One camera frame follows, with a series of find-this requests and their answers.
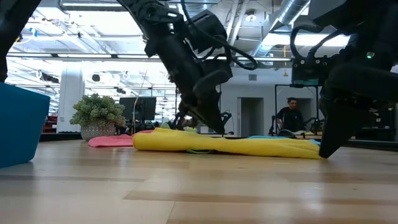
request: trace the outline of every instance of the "computer monitor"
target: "computer monitor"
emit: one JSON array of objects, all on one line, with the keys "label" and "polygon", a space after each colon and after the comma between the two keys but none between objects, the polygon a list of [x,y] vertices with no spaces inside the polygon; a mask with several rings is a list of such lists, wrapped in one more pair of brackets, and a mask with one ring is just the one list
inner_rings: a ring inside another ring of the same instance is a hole
[{"label": "computer monitor", "polygon": [[[123,116],[130,120],[136,97],[122,97],[119,103],[124,105]],[[136,103],[136,120],[152,121],[155,120],[156,97],[140,97]]]}]

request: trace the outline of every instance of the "plant pot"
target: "plant pot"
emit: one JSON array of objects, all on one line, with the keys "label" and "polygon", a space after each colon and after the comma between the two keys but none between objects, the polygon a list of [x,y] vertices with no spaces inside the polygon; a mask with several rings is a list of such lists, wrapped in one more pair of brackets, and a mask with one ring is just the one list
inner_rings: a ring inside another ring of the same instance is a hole
[{"label": "plant pot", "polygon": [[114,124],[109,124],[108,126],[98,126],[95,123],[82,126],[80,131],[81,137],[86,141],[100,136],[113,136],[114,132]]}]

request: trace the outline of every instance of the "blue bin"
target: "blue bin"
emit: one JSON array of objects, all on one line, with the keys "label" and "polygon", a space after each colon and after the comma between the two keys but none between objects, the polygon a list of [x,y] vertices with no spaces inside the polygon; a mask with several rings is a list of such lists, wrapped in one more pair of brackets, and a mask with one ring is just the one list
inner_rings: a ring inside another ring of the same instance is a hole
[{"label": "blue bin", "polygon": [[33,159],[49,107],[48,96],[0,83],[0,168]]}]

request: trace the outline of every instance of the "ceiling light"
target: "ceiling light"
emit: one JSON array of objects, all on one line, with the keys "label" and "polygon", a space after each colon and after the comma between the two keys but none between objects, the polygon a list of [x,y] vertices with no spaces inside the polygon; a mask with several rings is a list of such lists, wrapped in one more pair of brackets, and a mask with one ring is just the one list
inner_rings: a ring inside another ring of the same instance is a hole
[{"label": "ceiling light", "polygon": [[[291,58],[275,58],[275,57],[256,57],[254,58],[258,62],[290,62]],[[248,60],[245,57],[238,57],[239,61]]]},{"label": "ceiling light", "polygon": [[120,4],[117,3],[62,3],[62,6],[75,6],[75,7],[121,7]]},{"label": "ceiling light", "polygon": [[[118,58],[149,59],[149,57],[146,55],[118,55]],[[159,56],[154,55],[150,59],[159,59]]]},{"label": "ceiling light", "polygon": [[106,54],[58,54],[59,57],[71,57],[71,58],[111,58],[111,55]]},{"label": "ceiling light", "polygon": [[8,53],[7,57],[52,57],[51,54],[38,53]]},{"label": "ceiling light", "polygon": [[253,22],[253,21],[255,21],[257,19],[257,16],[256,15],[247,15],[246,16],[246,21],[248,21],[248,22]]},{"label": "ceiling light", "polygon": [[[314,46],[322,41],[328,34],[298,34],[295,44],[298,46]],[[326,41],[324,47],[344,47],[349,41],[349,36],[338,35],[337,37]],[[262,41],[263,45],[290,45],[290,35],[288,34],[268,34]]]},{"label": "ceiling light", "polygon": [[249,9],[246,11],[246,21],[253,22],[256,20],[256,15],[254,15],[256,11],[254,9]]}]

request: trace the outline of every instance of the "man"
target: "man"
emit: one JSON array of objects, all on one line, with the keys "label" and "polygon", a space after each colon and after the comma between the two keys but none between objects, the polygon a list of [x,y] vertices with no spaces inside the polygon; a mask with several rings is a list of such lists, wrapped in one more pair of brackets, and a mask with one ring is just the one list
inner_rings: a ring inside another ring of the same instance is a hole
[{"label": "man", "polygon": [[287,99],[288,107],[282,108],[276,115],[280,129],[291,132],[304,130],[304,120],[301,112],[297,109],[297,99],[290,97]]}]

